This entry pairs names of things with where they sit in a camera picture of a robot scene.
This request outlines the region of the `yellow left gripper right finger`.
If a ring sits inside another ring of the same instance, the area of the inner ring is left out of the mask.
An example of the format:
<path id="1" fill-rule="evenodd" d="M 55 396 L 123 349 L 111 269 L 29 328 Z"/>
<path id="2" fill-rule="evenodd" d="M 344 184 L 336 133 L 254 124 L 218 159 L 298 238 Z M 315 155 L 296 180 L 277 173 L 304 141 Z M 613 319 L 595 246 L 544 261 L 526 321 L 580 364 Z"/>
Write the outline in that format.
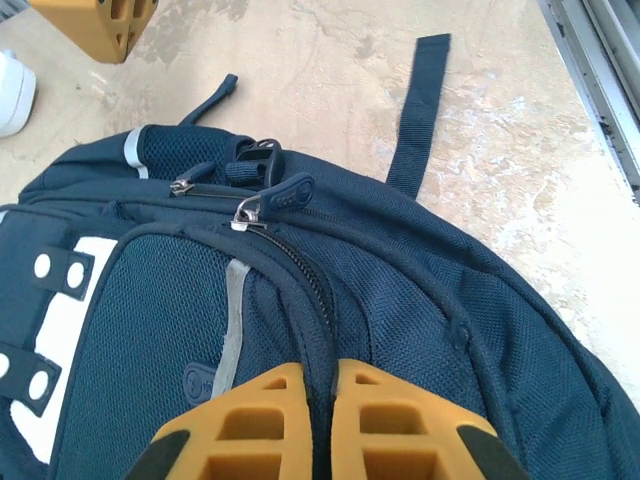
<path id="1" fill-rule="evenodd" d="M 483 417 L 367 363 L 342 359 L 332 480 L 530 480 Z"/>

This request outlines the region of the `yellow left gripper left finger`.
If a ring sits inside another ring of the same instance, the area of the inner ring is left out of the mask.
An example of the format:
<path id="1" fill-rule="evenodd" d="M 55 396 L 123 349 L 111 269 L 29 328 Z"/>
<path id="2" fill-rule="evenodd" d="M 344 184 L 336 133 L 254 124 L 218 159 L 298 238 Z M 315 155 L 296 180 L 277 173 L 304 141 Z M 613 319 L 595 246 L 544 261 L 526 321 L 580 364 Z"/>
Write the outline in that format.
<path id="1" fill-rule="evenodd" d="M 125 480 L 312 480 L 302 366 L 286 363 L 163 425 Z"/>

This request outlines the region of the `navy blue backpack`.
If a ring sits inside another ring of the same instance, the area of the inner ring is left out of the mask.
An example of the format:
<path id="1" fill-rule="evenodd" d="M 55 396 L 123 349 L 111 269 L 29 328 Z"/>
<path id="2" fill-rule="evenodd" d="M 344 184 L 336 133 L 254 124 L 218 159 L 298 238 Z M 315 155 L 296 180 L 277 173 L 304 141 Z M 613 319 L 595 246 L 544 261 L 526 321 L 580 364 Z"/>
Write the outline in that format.
<path id="1" fill-rule="evenodd" d="M 530 480 L 640 480 L 640 412 L 514 269 L 418 204 L 451 38 L 416 42 L 377 181 L 203 127 L 215 93 L 0 207 L 0 480 L 125 480 L 167 422 L 302 366 L 332 480 L 339 362 L 485 418 Z"/>

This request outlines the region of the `white round container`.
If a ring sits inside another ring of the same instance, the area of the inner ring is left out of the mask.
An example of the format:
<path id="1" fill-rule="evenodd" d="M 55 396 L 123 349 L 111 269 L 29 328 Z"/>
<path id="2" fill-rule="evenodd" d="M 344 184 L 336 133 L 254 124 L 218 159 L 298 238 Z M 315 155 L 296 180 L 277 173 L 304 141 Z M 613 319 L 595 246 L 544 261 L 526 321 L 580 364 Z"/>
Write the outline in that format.
<path id="1" fill-rule="evenodd" d="M 18 133 L 26 125 L 36 88 L 35 73 L 12 51 L 0 51 L 0 138 Z"/>

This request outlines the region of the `aluminium table frame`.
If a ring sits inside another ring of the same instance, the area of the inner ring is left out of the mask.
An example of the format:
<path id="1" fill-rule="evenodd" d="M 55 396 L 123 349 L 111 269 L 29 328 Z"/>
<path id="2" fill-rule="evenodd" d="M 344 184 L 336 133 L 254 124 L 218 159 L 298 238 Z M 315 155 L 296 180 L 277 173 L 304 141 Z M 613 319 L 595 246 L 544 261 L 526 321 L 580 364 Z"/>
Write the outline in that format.
<path id="1" fill-rule="evenodd" d="M 640 205 L 640 0 L 537 0 L 558 50 Z"/>

